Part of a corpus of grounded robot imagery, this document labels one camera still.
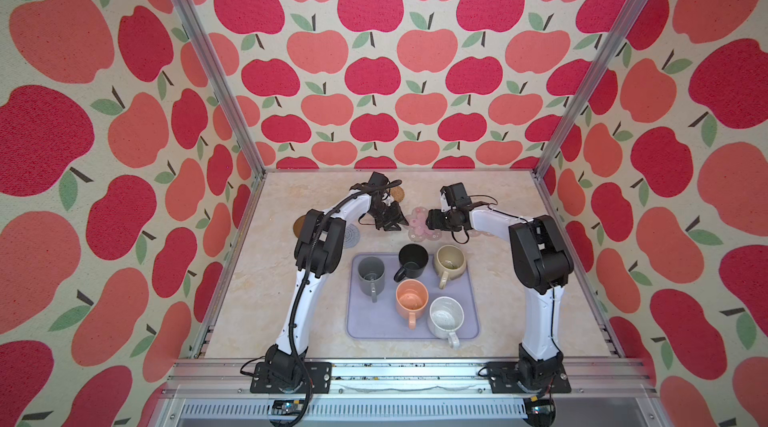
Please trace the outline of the beige mug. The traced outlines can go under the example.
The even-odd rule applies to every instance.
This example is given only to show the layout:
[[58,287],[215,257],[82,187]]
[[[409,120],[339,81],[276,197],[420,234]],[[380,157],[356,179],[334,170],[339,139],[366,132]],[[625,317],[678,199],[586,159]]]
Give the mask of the beige mug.
[[444,289],[451,280],[461,277],[467,269],[464,252],[453,245],[441,246],[434,254],[433,265],[440,289]]

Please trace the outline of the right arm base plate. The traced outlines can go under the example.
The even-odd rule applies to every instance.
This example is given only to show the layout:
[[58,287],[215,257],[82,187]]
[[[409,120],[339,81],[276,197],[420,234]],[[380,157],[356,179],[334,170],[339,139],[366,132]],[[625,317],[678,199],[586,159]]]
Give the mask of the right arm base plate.
[[494,394],[520,394],[528,396],[544,396],[552,394],[569,394],[572,392],[569,376],[563,366],[559,366],[554,374],[547,375],[543,380],[535,381],[531,386],[523,384],[522,377],[516,368],[517,362],[488,362],[483,371]]

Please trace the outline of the woven rattan round coaster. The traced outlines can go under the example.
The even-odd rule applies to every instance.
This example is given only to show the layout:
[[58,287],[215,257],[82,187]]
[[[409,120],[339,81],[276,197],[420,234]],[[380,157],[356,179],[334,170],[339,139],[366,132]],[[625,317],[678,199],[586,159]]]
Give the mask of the woven rattan round coaster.
[[401,186],[392,187],[389,189],[389,196],[393,202],[401,203],[405,197],[404,189]]

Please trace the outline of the brown round coaster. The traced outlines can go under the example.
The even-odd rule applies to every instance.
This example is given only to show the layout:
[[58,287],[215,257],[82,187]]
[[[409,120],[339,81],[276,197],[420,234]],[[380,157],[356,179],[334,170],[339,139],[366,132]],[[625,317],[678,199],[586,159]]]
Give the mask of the brown round coaster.
[[299,218],[297,218],[296,221],[293,224],[292,229],[293,229],[293,233],[294,233],[294,235],[296,237],[299,237],[300,234],[301,234],[301,231],[302,231],[302,228],[303,228],[303,225],[304,225],[304,222],[305,222],[305,218],[306,218],[306,216],[302,215]]

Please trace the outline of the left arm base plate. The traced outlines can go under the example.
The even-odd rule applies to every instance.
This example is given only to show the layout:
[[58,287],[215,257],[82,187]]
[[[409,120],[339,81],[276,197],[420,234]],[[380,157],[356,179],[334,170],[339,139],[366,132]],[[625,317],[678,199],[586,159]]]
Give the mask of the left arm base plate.
[[330,389],[332,364],[329,362],[304,362],[299,365],[289,361],[287,365],[276,362],[259,362],[253,374],[250,392],[254,394],[327,394]]

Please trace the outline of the pink flower coaster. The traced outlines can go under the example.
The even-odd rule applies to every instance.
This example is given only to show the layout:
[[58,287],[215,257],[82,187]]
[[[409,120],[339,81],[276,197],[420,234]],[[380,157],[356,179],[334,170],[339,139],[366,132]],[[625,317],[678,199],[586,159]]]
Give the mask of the pink flower coaster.
[[484,232],[482,230],[478,230],[472,221],[467,221],[464,225],[464,229],[467,231],[467,235],[470,238],[484,235]]
[[427,208],[419,206],[406,217],[408,237],[412,242],[438,241],[442,238],[440,230],[432,230],[427,226],[428,213]]

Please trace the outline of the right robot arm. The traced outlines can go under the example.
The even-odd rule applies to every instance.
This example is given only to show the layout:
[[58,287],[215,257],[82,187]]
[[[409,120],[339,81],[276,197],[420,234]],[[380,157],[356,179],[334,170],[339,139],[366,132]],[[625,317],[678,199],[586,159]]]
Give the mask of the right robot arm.
[[573,260],[557,224],[549,215],[520,217],[490,207],[431,209],[431,230],[476,230],[509,242],[514,272],[526,291],[526,323],[519,344],[515,377],[521,389],[538,392],[560,376],[560,307]]

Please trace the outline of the grey round knitted coaster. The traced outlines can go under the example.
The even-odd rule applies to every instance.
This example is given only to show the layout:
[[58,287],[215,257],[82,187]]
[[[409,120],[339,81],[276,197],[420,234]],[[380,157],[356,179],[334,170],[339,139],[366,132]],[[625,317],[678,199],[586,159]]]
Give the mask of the grey round knitted coaster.
[[343,246],[345,248],[354,248],[360,242],[361,234],[359,229],[348,223],[345,228]]

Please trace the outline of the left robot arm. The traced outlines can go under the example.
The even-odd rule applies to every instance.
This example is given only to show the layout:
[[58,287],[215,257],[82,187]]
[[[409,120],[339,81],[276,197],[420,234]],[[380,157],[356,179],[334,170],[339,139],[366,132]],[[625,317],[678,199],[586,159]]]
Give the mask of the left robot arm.
[[399,231],[407,220],[390,190],[400,184],[400,180],[386,181],[381,186],[371,182],[355,184],[335,206],[311,209],[305,215],[294,248],[297,272],[290,310],[263,364],[272,384],[293,391],[311,384],[305,364],[311,320],[327,277],[340,264],[347,222],[370,215],[376,229]]

